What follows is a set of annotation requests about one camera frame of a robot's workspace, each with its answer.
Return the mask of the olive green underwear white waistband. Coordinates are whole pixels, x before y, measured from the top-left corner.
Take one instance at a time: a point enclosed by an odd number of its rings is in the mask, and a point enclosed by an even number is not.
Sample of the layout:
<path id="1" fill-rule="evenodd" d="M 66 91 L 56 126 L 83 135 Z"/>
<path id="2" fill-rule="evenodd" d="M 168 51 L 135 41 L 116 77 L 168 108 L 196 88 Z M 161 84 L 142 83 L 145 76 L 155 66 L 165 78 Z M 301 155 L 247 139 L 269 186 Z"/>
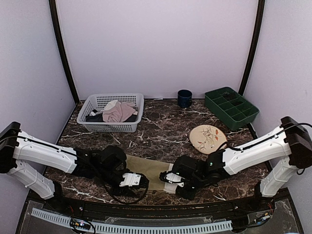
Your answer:
<path id="1" fill-rule="evenodd" d="M 177 185 L 163 182 L 159 179 L 160 173 L 170 171 L 172 163 L 161 162 L 136 156 L 126 155 L 127 168 L 135 173 L 144 174 L 149 180 L 148 191 L 157 191 L 175 194 Z"/>

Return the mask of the white plastic laundry basket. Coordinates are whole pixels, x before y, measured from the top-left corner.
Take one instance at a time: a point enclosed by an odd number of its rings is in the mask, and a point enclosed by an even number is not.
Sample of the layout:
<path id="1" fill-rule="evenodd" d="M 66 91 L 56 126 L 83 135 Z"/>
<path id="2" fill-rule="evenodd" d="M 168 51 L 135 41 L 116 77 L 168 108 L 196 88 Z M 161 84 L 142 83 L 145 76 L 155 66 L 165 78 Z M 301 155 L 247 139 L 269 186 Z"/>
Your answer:
<path id="1" fill-rule="evenodd" d="M 90 132 L 133 133 L 143 109 L 144 95 L 140 93 L 94 94 L 85 101 L 77 123 Z"/>

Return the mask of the pink underwear in basket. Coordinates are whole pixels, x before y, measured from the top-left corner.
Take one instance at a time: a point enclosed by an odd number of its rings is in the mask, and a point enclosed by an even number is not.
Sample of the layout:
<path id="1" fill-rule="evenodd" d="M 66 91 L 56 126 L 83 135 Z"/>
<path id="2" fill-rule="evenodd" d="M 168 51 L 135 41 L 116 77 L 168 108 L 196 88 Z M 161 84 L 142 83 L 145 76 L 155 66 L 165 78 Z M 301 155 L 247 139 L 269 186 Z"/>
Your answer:
<path id="1" fill-rule="evenodd" d="M 104 122 L 121 123 L 130 117 L 136 110 L 136 106 L 132 102 L 111 101 L 101 111 Z"/>

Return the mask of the black garment in basket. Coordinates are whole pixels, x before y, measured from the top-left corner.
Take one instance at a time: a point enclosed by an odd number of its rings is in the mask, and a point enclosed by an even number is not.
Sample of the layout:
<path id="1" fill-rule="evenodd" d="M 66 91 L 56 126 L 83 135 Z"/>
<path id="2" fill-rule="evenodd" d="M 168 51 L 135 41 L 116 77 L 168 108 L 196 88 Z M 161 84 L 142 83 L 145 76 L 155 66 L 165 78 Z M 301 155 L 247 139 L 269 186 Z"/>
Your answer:
<path id="1" fill-rule="evenodd" d="M 135 122 L 137 120 L 138 112 L 135 111 L 130 117 L 128 117 L 124 122 Z M 94 116 L 87 116 L 86 122 L 104 122 L 102 114 L 96 114 Z"/>

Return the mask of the right black frame post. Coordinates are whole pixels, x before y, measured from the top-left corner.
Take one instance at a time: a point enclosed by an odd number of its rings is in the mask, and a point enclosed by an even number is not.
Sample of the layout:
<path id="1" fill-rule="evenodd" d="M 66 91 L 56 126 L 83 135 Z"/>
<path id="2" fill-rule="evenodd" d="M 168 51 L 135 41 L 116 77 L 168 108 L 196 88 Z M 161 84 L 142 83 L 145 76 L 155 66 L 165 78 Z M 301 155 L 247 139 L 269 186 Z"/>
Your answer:
<path id="1" fill-rule="evenodd" d="M 263 15 L 264 15 L 265 2 L 266 2 L 265 0 L 259 0 L 258 5 L 257 5 L 257 12 L 256 12 L 256 17 L 255 17 L 255 24 L 254 24 L 254 29 L 253 29 L 251 45 L 250 45 L 244 73 L 242 76 L 242 80 L 240 83 L 240 87 L 238 90 L 238 93 L 242 96 L 244 95 L 246 91 L 248 80 L 251 74 L 251 70 L 252 70 L 252 66 L 253 66 L 253 62 L 255 58 L 255 54 L 256 54 L 256 49 L 258 45 L 258 40 L 260 36 L 262 20 L 263 20 Z"/>

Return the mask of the dark blue mug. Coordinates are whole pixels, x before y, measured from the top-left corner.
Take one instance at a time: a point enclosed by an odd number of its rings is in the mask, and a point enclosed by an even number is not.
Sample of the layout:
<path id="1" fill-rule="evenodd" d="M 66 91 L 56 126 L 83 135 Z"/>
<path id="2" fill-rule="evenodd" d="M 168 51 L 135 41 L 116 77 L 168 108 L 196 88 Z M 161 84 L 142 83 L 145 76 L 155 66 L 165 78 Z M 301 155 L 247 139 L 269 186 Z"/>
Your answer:
<path id="1" fill-rule="evenodd" d="M 180 108 L 189 108 L 192 104 L 192 92 L 189 90 L 179 90 L 177 93 L 178 106 Z"/>

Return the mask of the left black frame post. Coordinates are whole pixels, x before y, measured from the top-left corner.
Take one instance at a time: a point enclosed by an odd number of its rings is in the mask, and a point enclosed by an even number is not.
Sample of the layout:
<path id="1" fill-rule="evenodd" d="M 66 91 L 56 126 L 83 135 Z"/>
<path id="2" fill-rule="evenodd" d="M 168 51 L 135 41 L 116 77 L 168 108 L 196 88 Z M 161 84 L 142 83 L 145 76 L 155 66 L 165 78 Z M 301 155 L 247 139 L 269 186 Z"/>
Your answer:
<path id="1" fill-rule="evenodd" d="M 49 8 L 50 8 L 50 15 L 52 19 L 52 25 L 54 29 L 54 34 L 57 42 L 58 53 L 61 59 L 61 63 L 63 66 L 63 70 L 65 73 L 65 77 L 67 80 L 67 84 L 69 86 L 72 98 L 75 104 L 79 103 L 78 93 L 74 84 L 74 79 L 70 70 L 67 54 L 65 51 L 65 46 L 62 38 L 62 32 L 60 28 L 58 10 L 57 10 L 57 1 L 56 0 L 49 0 Z"/>

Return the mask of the green compartment tray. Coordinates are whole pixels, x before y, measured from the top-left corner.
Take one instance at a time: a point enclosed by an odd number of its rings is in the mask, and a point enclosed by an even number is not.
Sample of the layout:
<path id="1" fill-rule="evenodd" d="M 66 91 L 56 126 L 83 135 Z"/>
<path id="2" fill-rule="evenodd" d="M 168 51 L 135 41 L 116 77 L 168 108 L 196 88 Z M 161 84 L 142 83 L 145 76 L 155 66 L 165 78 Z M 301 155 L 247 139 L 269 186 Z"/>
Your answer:
<path id="1" fill-rule="evenodd" d="M 230 87 L 206 92 L 204 105 L 233 131 L 253 122 L 259 113 L 257 107 Z"/>

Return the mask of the black front rail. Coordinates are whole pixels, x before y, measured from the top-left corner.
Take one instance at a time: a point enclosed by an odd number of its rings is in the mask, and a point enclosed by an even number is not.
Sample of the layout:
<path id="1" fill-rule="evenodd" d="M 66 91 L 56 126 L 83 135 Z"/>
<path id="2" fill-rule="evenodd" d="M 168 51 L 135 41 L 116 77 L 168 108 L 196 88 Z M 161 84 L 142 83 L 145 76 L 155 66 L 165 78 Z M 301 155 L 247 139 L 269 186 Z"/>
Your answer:
<path id="1" fill-rule="evenodd" d="M 255 196 L 254 189 L 250 186 L 212 186 L 196 193 L 194 200 L 160 191 L 148 191 L 134 205 L 118 203 L 103 187 L 95 185 L 81 188 L 66 185 L 62 190 L 65 201 L 70 204 L 63 213 L 84 218 L 103 219 L 109 215 L 129 218 L 188 218 L 202 215 L 243 218 L 247 214 L 260 214 L 270 210 L 273 210 L 274 217 L 288 222 L 297 218 L 292 198 L 286 188 L 277 193 L 271 206 L 261 204 L 258 208 L 253 207 Z"/>

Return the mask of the black frame post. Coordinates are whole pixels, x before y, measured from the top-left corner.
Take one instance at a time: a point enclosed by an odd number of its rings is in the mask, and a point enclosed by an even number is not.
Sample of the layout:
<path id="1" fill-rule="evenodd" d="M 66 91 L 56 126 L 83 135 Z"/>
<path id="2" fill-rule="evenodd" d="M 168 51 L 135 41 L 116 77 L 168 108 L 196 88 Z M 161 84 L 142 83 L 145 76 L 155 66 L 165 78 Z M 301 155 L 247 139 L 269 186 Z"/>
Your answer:
<path id="1" fill-rule="evenodd" d="M 69 86 L 72 98 L 75 104 L 79 103 L 78 93 L 74 84 L 74 79 L 70 70 L 67 54 L 65 51 L 65 46 L 62 38 L 62 32 L 60 28 L 58 10 L 57 10 L 57 1 L 56 0 L 49 0 L 49 8 L 50 8 L 50 15 L 52 19 L 52 25 L 54 29 L 54 34 L 57 42 L 58 53 L 61 59 L 61 63 L 63 66 L 63 70 L 65 73 L 65 77 L 67 80 L 67 84 Z"/>
<path id="2" fill-rule="evenodd" d="M 250 45 L 244 73 L 242 76 L 242 80 L 240 83 L 240 87 L 238 90 L 238 93 L 242 96 L 244 95 L 246 91 L 248 80 L 251 74 L 251 70 L 252 70 L 252 66 L 253 66 L 253 62 L 255 58 L 255 54 L 256 54 L 256 49 L 258 45 L 258 40 L 260 36 L 262 20 L 263 20 L 263 15 L 264 15 L 265 2 L 266 2 L 265 0 L 259 0 L 258 5 L 257 5 L 257 12 L 256 12 L 256 17 L 255 17 L 255 24 L 254 24 L 254 29 L 253 29 L 251 45 Z"/>

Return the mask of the beige bird pattern plate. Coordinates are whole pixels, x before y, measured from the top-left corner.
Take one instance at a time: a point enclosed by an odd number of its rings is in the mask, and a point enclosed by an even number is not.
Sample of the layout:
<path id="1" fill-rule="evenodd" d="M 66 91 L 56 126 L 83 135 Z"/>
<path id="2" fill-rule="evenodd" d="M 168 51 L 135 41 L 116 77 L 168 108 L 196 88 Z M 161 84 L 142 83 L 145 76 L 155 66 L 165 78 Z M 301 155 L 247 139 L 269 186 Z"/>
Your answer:
<path id="1" fill-rule="evenodd" d="M 218 150 L 221 145 L 224 149 L 226 146 L 223 143 L 227 138 L 220 129 L 212 125 L 199 125 L 190 131 L 189 140 L 195 149 L 209 155 Z"/>

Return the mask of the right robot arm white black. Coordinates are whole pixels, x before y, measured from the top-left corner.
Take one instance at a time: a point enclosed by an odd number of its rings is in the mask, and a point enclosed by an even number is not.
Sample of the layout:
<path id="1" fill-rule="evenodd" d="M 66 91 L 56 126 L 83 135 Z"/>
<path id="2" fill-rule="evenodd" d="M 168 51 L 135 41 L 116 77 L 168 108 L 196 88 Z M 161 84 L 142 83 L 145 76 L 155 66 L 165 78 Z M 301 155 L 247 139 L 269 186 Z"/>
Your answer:
<path id="1" fill-rule="evenodd" d="M 279 158 L 269 175 L 256 186 L 256 195 L 249 200 L 249 208 L 258 212 L 293 175 L 312 165 L 312 139 L 307 126 L 311 124 L 284 117 L 281 125 L 265 136 L 237 147 L 220 147 L 205 161 L 182 155 L 171 170 L 160 173 L 159 179 L 175 184 L 176 195 L 193 200 L 199 189 L 216 186 L 249 167 Z"/>

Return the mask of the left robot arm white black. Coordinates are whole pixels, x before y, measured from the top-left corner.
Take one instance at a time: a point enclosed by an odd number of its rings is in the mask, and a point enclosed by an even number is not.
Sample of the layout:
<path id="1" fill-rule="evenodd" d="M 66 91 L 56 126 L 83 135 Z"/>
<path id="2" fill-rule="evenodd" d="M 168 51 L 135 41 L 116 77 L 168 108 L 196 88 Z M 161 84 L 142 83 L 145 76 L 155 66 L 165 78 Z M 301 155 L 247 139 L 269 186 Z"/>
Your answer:
<path id="1" fill-rule="evenodd" d="M 69 208 L 61 185 L 45 178 L 29 164 L 30 161 L 74 176 L 98 178 L 113 199 L 128 196 L 139 202 L 147 194 L 149 180 L 143 174 L 130 171 L 126 159 L 118 146 L 85 150 L 45 142 L 22 131 L 18 122 L 12 122 L 0 133 L 0 172 L 16 178 L 42 199 L 49 200 L 59 213 Z"/>

